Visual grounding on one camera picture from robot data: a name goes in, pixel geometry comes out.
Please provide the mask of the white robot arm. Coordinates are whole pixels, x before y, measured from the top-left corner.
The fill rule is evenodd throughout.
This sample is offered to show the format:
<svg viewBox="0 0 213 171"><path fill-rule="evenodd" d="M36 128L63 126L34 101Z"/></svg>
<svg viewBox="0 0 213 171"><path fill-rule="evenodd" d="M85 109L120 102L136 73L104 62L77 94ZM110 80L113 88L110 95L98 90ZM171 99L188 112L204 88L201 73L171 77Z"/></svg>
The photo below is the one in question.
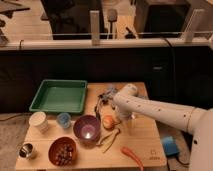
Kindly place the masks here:
<svg viewBox="0 0 213 171"><path fill-rule="evenodd" d="M193 136L188 171L213 171L213 108L153 101L138 97L138 88L126 84L113 101L121 120L131 118L133 112L185 131Z"/></svg>

